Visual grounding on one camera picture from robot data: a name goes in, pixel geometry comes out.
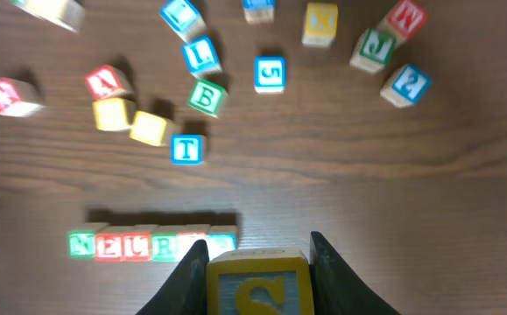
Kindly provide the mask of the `red E block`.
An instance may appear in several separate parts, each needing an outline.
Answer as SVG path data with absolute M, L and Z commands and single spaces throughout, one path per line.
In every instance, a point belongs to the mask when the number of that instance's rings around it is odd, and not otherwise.
M 121 262 L 123 260 L 123 235 L 127 226 L 109 226 L 95 235 L 95 259 L 98 262 Z

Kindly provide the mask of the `green R block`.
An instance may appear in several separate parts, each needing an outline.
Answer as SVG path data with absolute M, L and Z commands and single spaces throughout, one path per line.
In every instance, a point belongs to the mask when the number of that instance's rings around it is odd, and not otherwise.
M 158 226 L 151 233 L 151 259 L 154 262 L 177 262 L 178 233 L 183 225 Z

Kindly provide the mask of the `blue P block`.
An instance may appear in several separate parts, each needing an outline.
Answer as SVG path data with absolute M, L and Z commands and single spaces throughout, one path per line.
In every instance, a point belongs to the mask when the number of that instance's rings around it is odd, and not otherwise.
M 237 226 L 211 226 L 206 236 L 209 258 L 213 260 L 225 252 L 236 250 L 237 235 Z

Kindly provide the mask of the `yellow S block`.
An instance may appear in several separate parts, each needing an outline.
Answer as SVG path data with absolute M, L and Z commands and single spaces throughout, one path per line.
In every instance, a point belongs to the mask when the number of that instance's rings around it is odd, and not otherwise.
M 309 263 L 297 248 L 229 251 L 206 272 L 208 315 L 314 315 Z

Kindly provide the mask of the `green N block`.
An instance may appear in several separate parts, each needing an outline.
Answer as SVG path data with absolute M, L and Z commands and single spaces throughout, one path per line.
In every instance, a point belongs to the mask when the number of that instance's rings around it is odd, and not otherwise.
M 71 259 L 93 259 L 95 236 L 107 228 L 109 223 L 86 222 L 67 232 L 67 252 Z

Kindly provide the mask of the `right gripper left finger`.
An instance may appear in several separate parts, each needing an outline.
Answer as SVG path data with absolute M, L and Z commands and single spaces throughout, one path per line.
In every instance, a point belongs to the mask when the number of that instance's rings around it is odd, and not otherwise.
M 208 246 L 196 241 L 137 315 L 206 315 Z

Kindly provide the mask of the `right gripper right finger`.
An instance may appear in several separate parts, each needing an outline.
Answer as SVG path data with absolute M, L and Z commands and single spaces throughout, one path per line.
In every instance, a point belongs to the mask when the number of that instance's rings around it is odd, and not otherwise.
M 318 231 L 310 234 L 310 275 L 316 314 L 400 315 L 350 268 Z

